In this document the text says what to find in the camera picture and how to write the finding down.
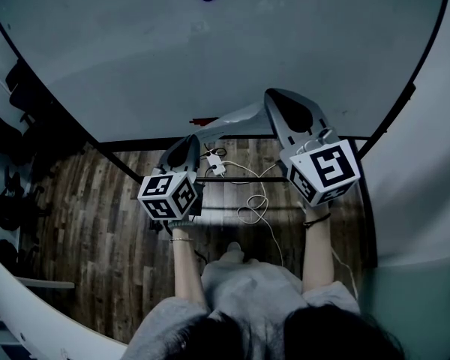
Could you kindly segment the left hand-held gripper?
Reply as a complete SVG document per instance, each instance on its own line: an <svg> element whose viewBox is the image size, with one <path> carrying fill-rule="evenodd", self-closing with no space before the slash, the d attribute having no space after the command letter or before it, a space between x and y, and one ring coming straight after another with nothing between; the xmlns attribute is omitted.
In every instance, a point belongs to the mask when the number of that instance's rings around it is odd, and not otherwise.
<svg viewBox="0 0 450 360"><path fill-rule="evenodd" d="M203 187L196 183L200 148L196 135L183 137L142 177L137 199L152 220L183 221L202 214Z"/></svg>

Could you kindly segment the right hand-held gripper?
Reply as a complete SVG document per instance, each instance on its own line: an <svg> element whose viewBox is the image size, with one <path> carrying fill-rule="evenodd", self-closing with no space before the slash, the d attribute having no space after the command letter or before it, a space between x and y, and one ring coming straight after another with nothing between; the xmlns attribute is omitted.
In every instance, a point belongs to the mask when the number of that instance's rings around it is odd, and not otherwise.
<svg viewBox="0 0 450 360"><path fill-rule="evenodd" d="M283 147L280 160L286 167L286 178L309 206L341 197L359 181L361 174L350 142L329 127L315 102L294 91L268 88L264 105ZM310 136L296 142L295 134Z"/></svg>

